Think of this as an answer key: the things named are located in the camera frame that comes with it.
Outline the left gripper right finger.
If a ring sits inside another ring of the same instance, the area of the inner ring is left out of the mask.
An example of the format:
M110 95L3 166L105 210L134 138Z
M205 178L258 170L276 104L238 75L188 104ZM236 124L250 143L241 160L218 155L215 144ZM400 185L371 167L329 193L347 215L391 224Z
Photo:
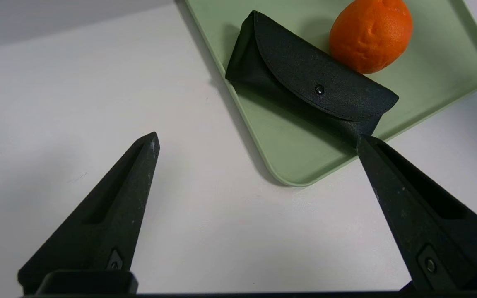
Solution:
M376 137L357 154L419 292L477 291L477 214Z

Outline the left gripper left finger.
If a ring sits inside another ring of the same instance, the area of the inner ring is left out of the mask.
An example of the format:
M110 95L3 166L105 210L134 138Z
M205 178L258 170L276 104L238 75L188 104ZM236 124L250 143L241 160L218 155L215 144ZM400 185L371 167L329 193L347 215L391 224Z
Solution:
M17 273L25 296L128 296L160 145L138 138Z

